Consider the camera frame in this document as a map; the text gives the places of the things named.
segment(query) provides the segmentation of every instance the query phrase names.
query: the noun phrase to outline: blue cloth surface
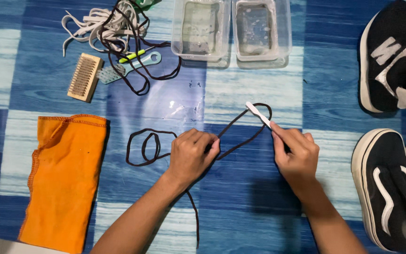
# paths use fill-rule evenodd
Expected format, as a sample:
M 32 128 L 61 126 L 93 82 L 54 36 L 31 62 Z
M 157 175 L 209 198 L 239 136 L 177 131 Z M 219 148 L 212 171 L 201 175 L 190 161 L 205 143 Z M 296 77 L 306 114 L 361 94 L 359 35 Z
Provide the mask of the blue cloth surface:
M 29 203 L 27 178 L 37 148 L 38 116 L 95 114 L 110 121 L 97 199 L 85 241 L 88 253 L 115 219 L 144 194 L 167 169 L 170 158 L 145 167 L 125 163 L 126 144 L 143 128 L 174 131 L 197 128 L 218 134 L 245 109 L 245 102 L 267 103 L 283 127 L 311 132 L 321 147 L 317 178 L 337 210 L 370 253 L 384 253 L 366 236 L 353 183 L 350 158 L 365 132 L 388 127 L 403 134 L 406 110 L 374 118 L 358 106 L 358 39 L 369 20 L 389 0 L 290 0 L 293 51 L 280 69 L 240 68 L 231 45 L 226 68 L 184 62 L 174 79 L 151 79 L 150 92 L 133 94 L 122 80 L 98 83 L 91 103 L 66 96 L 82 52 L 107 55 L 72 41 L 60 24 L 68 10 L 81 19 L 91 8 L 109 8 L 112 0 L 0 0 L 0 238 L 16 240 Z M 162 0 L 146 14 L 147 39 L 172 37 L 173 0 Z M 162 62 L 153 75 L 177 65 L 170 48 L 155 49 Z M 132 72 L 134 87 L 144 80 Z M 249 114 L 221 138 L 221 149 L 252 136 L 261 124 Z M 136 137 L 131 161 L 143 162 Z M 172 135 L 161 134 L 161 153 Z M 151 158 L 154 146 L 147 147 Z M 191 189 L 200 217 L 196 250 L 195 214 L 186 196 L 168 210 L 148 253 L 281 254 L 317 253 L 301 205 L 273 160 L 270 131 L 217 161 Z

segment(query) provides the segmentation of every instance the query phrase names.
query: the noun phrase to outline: white toothbrush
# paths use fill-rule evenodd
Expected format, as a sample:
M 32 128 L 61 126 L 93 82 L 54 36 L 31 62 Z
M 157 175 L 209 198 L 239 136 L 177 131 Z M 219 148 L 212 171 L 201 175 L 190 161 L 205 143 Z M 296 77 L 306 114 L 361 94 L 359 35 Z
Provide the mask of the white toothbrush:
M 253 104 L 250 101 L 247 101 L 245 103 L 245 106 L 253 113 L 253 115 L 261 118 L 262 122 L 265 123 L 270 128 L 269 119 L 267 119 L 267 117 L 263 116 L 263 114 L 261 114 L 259 112 L 259 110 L 255 106 L 253 106 Z

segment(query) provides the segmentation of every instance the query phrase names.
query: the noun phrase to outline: soapy water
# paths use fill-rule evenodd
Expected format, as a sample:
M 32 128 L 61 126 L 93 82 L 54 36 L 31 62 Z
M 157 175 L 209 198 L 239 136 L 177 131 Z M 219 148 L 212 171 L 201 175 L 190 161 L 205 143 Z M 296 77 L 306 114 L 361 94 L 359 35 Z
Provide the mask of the soapy water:
M 210 55 L 221 50 L 223 4 L 220 1 L 189 0 L 184 3 L 183 54 Z
M 273 0 L 238 1 L 236 26 L 240 55 L 256 56 L 278 50 L 276 9 Z

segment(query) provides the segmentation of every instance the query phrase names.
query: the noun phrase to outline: clear plastic container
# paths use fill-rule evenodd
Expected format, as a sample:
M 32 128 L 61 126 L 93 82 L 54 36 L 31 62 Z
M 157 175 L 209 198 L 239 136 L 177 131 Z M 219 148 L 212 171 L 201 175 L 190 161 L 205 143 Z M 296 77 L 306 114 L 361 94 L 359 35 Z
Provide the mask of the clear plastic container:
M 175 0 L 172 52 L 217 61 L 228 53 L 231 0 Z
M 231 6 L 240 61 L 268 61 L 291 53 L 289 0 L 232 0 Z

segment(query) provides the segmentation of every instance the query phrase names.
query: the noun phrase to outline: orange cloth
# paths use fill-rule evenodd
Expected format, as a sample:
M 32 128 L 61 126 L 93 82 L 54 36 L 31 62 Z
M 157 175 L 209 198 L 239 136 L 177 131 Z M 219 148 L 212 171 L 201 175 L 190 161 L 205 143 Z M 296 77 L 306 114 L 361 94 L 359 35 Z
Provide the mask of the orange cloth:
M 106 119 L 98 116 L 38 118 L 38 149 L 27 180 L 31 200 L 20 241 L 82 252 L 105 137 Z

